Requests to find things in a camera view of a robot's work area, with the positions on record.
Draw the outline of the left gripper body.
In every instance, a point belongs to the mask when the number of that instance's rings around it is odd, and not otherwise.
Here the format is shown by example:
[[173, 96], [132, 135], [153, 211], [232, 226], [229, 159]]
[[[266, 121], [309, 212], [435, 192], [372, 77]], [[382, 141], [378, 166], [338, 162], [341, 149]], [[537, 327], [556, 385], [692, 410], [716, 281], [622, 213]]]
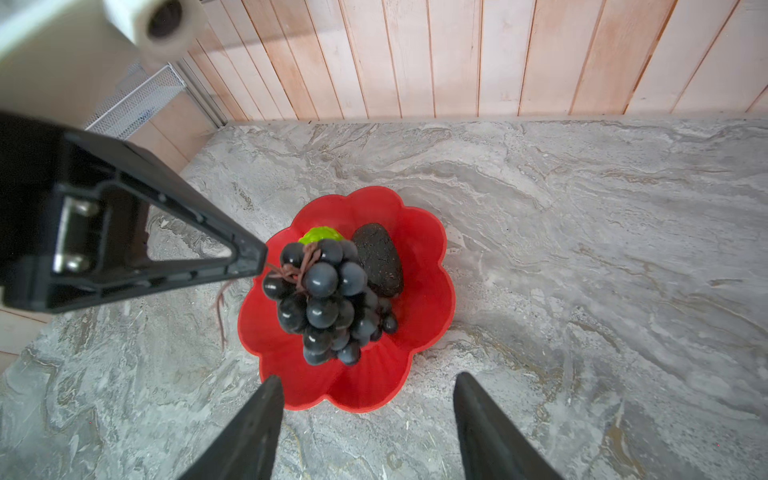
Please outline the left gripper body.
[[56, 284], [53, 271], [64, 203], [58, 185], [76, 151], [66, 128], [1, 114], [1, 300], [14, 309], [78, 308], [76, 291]]

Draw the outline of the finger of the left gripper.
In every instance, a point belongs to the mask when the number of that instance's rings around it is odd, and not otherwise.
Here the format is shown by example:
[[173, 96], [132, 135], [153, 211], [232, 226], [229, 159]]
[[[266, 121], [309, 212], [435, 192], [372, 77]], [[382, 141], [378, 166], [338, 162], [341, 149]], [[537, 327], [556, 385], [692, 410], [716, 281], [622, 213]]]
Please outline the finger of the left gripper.
[[151, 151], [62, 138], [56, 308], [82, 309], [262, 272], [265, 243]]

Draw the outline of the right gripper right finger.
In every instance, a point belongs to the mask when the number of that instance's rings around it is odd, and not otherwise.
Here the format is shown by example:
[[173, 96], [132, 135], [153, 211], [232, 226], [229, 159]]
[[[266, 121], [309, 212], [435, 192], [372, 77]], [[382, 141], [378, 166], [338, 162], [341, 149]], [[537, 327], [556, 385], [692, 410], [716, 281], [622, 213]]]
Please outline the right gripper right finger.
[[468, 372], [457, 375], [453, 405], [467, 479], [561, 477]]

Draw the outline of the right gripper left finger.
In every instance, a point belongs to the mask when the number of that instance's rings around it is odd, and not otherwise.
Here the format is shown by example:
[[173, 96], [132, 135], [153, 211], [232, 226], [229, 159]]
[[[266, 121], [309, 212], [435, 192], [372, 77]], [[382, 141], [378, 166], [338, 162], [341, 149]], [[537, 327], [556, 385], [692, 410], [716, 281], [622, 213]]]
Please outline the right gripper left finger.
[[181, 478], [269, 479], [283, 414], [282, 383], [271, 376]]

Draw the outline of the black grape bunch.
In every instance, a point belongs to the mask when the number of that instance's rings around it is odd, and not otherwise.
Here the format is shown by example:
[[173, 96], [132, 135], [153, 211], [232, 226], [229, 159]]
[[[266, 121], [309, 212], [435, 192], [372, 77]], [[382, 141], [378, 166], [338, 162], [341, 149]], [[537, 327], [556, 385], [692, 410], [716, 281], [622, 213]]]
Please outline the black grape bunch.
[[354, 366], [365, 346], [400, 329], [396, 297], [380, 297], [368, 286], [352, 239], [287, 244], [262, 289], [276, 303], [280, 328], [301, 337], [311, 366], [334, 359]]

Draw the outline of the green custard apple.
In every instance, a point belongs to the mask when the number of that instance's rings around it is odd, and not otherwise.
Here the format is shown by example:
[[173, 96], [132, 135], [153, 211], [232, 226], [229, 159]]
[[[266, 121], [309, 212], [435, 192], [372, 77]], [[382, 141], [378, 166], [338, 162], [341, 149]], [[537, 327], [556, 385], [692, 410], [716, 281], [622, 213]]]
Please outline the green custard apple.
[[303, 245], [308, 245], [311, 243], [317, 243], [321, 240], [335, 240], [335, 241], [341, 241], [344, 240], [345, 237], [336, 229], [328, 226], [320, 226], [320, 227], [313, 227], [311, 228], [307, 233], [305, 233], [300, 239], [299, 242]]

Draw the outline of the dark avocado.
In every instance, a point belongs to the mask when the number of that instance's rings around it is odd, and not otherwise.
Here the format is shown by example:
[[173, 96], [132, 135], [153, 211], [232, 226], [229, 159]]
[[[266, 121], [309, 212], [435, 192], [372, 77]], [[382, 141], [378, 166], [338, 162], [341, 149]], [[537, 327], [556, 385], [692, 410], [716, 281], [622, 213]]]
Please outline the dark avocado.
[[369, 223], [354, 233], [352, 242], [373, 292], [380, 297], [399, 296], [404, 290], [402, 262], [388, 231], [381, 224]]

